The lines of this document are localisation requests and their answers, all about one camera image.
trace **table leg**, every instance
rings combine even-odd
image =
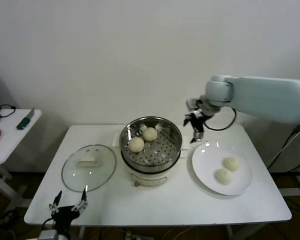
[[[266,225],[266,223],[248,224],[248,225],[244,226],[243,228],[241,228],[238,232],[236,232],[233,235],[233,237],[231,237],[230,239],[231,240],[245,240],[249,236],[254,234],[255,232],[262,229],[265,225]]]
[[[5,177],[5,179],[11,180],[12,179],[12,175],[8,172],[8,170],[0,165],[0,174]]]
[[[3,166],[0,166],[0,174],[2,175],[2,180],[5,181],[7,179],[11,180],[12,179],[12,176],[11,174],[3,167]]]
[[[19,187],[18,191],[14,191],[8,184],[5,183],[3,179],[0,178],[0,193],[5,195],[10,199],[10,204],[8,205],[6,211],[12,210],[16,207],[27,208],[31,203],[31,199],[24,199],[22,195],[26,191],[27,186],[22,185]]]
[[[300,187],[293,187],[293,188],[279,188],[280,193],[284,197],[290,196],[300,196]]]
[[[85,230],[86,230],[85,226],[80,227],[79,240],[84,239]]]

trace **dough ball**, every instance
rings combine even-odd
[[[223,160],[223,164],[227,169],[229,169],[232,172],[237,171],[239,168],[241,168],[240,161],[237,158],[232,156],[226,157]]]
[[[228,185],[234,179],[233,173],[226,168],[219,169],[216,171],[215,175],[219,182],[224,185]]]
[[[143,137],[146,141],[154,141],[158,137],[157,130],[155,130],[153,127],[147,127],[143,132]]]
[[[142,138],[140,138],[140,137],[132,138],[128,145],[131,152],[134,152],[134,153],[138,153],[138,152],[142,151],[142,149],[144,149],[144,146],[145,146],[145,143],[142,140]]]

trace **perforated steamer tray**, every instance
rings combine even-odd
[[[154,141],[145,141],[143,132],[146,128],[156,129],[158,136]],[[129,142],[133,137],[144,140],[144,148],[138,153],[130,151]],[[129,123],[120,135],[120,148],[125,162],[141,173],[155,174],[173,166],[179,158],[182,136],[178,127],[171,121],[147,116]]]

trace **small white table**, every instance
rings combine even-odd
[[[11,111],[11,109],[2,109],[0,114],[5,116],[6,114],[11,113]],[[16,109],[15,113],[12,115],[0,119],[0,165],[8,159],[10,154],[15,150],[41,116],[41,111],[36,109],[29,125],[23,130],[18,130],[16,126],[29,112],[29,109]],[[28,207],[31,199],[22,198],[27,186],[22,185],[17,191],[14,191],[5,183],[5,180],[11,180],[12,176],[3,166],[0,166],[0,174],[3,176],[0,178],[0,192],[10,199],[10,204],[6,210],[11,210],[15,207]]]
[[[178,125],[182,136],[192,136],[190,127]],[[65,187],[62,167],[78,149],[94,144],[110,147],[117,158],[113,176],[102,187],[87,193],[88,207],[72,222],[73,226],[190,226],[233,225],[287,221],[292,215],[267,168],[242,126],[225,131],[209,131],[205,141],[229,143],[238,148],[253,171],[250,187],[241,195],[225,196],[204,186],[191,171],[191,145],[186,158],[178,160],[166,183],[157,187],[135,187],[125,168],[114,136],[124,125],[74,125],[70,127],[51,162],[24,221],[41,225],[51,217],[48,205],[60,190],[59,207],[74,205],[81,193]],[[249,225],[233,239],[244,239],[262,225]]]

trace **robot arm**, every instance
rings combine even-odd
[[[189,99],[187,106],[190,113],[184,123],[192,124],[193,142],[203,136],[199,122],[202,126],[221,107],[280,123],[300,124],[300,80],[214,75],[206,85],[205,95]]]

